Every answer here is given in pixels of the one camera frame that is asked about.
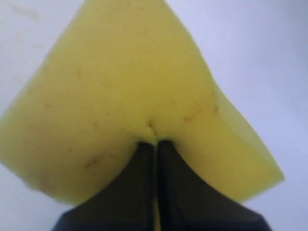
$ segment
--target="white surface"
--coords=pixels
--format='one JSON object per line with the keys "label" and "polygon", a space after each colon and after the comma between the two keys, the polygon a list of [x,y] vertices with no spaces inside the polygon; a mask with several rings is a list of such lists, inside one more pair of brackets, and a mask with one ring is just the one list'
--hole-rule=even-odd
{"label": "white surface", "polygon": [[[0,0],[0,114],[82,0]],[[308,230],[308,1],[169,0],[286,182],[249,201],[274,231]],[[0,230],[48,231],[68,209],[0,166]]]}

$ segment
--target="white background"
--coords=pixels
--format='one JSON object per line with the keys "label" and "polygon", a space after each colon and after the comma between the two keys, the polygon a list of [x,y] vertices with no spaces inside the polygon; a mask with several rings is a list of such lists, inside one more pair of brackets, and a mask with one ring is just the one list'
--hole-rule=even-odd
{"label": "white background", "polygon": [[[168,2],[286,175],[245,205],[274,231],[308,231],[308,0]],[[81,3],[0,0],[0,114]],[[68,208],[0,166],[0,231],[49,231]]]}

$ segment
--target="black tool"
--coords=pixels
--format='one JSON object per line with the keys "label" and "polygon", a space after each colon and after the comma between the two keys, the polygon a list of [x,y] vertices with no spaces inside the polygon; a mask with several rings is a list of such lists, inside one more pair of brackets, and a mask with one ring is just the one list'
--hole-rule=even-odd
{"label": "black tool", "polygon": [[52,231],[153,231],[154,192],[161,231],[271,231],[260,214],[199,178],[172,142],[159,142],[157,156],[155,165],[154,147],[140,143],[118,177]]}

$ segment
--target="sponge edge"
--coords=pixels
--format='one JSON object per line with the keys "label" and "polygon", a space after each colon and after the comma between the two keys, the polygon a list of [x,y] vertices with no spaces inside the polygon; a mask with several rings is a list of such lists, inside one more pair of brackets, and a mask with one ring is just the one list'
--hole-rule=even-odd
{"label": "sponge edge", "polygon": [[88,0],[4,113],[0,162],[31,188],[80,204],[138,142],[164,139],[232,199],[283,179],[164,1]]}

